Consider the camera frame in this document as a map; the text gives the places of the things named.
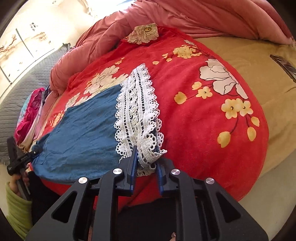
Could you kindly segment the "left forearm green sleeve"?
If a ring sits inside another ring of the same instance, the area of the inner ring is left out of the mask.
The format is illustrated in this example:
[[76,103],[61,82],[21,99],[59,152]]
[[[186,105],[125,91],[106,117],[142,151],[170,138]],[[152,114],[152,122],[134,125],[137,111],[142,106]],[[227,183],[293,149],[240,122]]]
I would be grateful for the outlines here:
[[7,182],[5,187],[8,205],[8,215],[6,218],[18,236],[25,240],[28,232],[33,227],[32,202],[15,194],[10,188],[10,182]]

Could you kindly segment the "left hand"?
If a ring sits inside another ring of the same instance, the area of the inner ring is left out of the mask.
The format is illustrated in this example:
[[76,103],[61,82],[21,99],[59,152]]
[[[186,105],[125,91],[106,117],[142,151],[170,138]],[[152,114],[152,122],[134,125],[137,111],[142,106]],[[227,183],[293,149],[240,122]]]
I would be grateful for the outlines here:
[[29,178],[27,174],[27,169],[29,165],[25,165],[20,167],[16,167],[11,169],[11,181],[9,183],[9,187],[17,196],[21,197],[24,200],[30,200],[30,192],[28,189],[29,186]]

